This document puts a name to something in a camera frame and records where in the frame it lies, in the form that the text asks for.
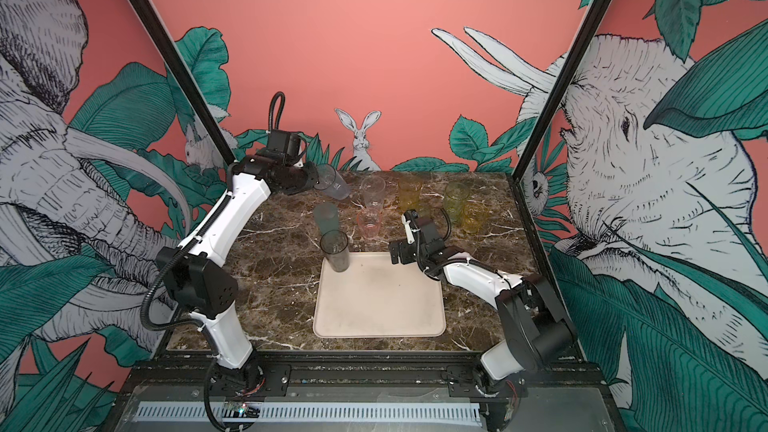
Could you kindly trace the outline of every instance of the rabbit ear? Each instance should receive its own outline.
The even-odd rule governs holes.
[[[366,116],[366,119],[362,121],[362,128],[360,130],[366,130],[370,126],[376,123],[377,120],[381,119],[382,113],[378,110],[374,110],[370,114]]]
[[[336,113],[339,115],[339,120],[341,120],[341,124],[344,125],[347,129],[357,132],[357,122],[352,118],[352,116],[346,112],[344,112],[341,109],[334,109]]]

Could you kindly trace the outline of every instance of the rabbit illustration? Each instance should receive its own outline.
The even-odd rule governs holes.
[[[339,115],[341,124],[355,134],[355,139],[352,141],[352,148],[355,149],[355,151],[350,164],[360,162],[360,165],[357,167],[358,170],[381,170],[381,167],[373,161],[368,153],[371,143],[366,139],[366,130],[381,118],[382,113],[378,110],[370,112],[370,114],[366,116],[366,119],[362,121],[362,127],[359,129],[357,128],[357,122],[355,122],[350,114],[341,109],[336,109],[336,113]]]
[[[208,110],[210,110],[211,115],[214,116],[217,122],[229,116],[227,111],[211,104],[208,104]],[[221,133],[224,135],[226,144],[231,149],[237,147],[237,139],[234,138],[232,132],[223,129],[221,126],[219,126],[219,129],[221,129]],[[197,133],[200,140],[197,140],[195,133]],[[191,166],[197,165],[200,168],[224,167],[224,159],[219,154],[218,149],[214,145],[214,140],[210,138],[208,131],[200,119],[197,118],[197,115],[194,118],[194,129],[191,125],[187,125],[187,130],[184,131],[184,134],[187,137],[187,145],[184,147],[187,153],[187,164]]]

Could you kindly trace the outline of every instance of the pink wall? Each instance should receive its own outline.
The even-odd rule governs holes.
[[[493,140],[514,124],[522,103],[476,77],[430,29],[468,40],[462,28],[471,26],[545,68],[568,49],[585,10],[580,0],[152,1],[175,40],[196,26],[222,32],[232,89],[224,128],[266,128],[269,100],[282,90],[283,127],[319,132],[334,151],[345,146],[344,162],[352,134],[334,108],[358,125],[381,110],[368,139],[384,169],[416,156],[467,162],[448,146],[458,116],[484,124]],[[403,134],[406,126],[417,132]]]

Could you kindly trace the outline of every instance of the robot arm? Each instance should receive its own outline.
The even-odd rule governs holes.
[[[464,288],[498,312],[504,341],[480,357],[476,379],[481,389],[489,390],[520,370],[542,368],[576,341],[570,317],[541,275],[494,270],[460,248],[446,246],[450,229],[441,237],[434,221],[420,218],[415,210],[406,211],[402,223],[406,239],[389,243],[392,264],[417,262],[428,277]]]

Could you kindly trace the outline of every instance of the gray plastic cup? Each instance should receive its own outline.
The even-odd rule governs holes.
[[[344,272],[350,267],[350,239],[340,230],[331,230],[322,235],[320,248],[331,268]]]
[[[328,164],[322,164],[317,167],[318,182],[315,184],[315,188],[321,191],[323,194],[335,198],[336,200],[343,200],[350,196],[351,188],[344,182],[344,178],[341,177],[335,168],[332,168]]]
[[[339,209],[331,202],[321,202],[312,210],[320,235],[339,230]]]

